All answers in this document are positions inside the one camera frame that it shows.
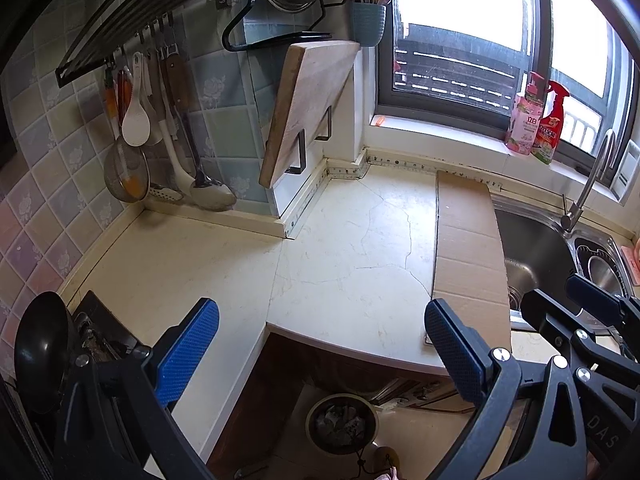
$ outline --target black wok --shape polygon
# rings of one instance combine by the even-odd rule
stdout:
[[[15,336],[15,381],[22,402],[36,413],[60,406],[62,383],[79,336],[62,298],[43,292],[29,304]]]

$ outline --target wooden cutting board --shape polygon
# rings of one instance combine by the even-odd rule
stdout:
[[[316,41],[289,47],[276,96],[271,129],[264,152],[260,184],[271,188],[295,160],[298,133],[305,144],[316,135],[324,114],[335,104],[356,54],[353,41]]]

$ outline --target cardboard sheet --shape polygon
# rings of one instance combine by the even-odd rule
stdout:
[[[511,351],[504,253],[485,184],[438,172],[433,298],[443,298],[491,347]]]

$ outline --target red spray bottle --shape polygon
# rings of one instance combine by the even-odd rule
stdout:
[[[536,139],[533,141],[531,153],[545,164],[551,164],[556,146],[560,142],[562,126],[564,126],[564,98],[569,97],[568,90],[556,81],[549,81],[547,93],[554,91],[554,107],[551,113],[540,120]]]

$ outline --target stainless steel sink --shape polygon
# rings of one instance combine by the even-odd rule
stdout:
[[[623,292],[629,295],[629,276],[613,240],[583,224],[565,233],[560,228],[559,215],[501,196],[493,196],[493,200],[507,269],[511,327],[533,330],[520,315],[520,300],[530,290],[540,288],[578,315],[596,334],[608,334],[606,327],[567,298],[564,282],[574,272],[589,278],[588,258],[598,255],[610,265]]]

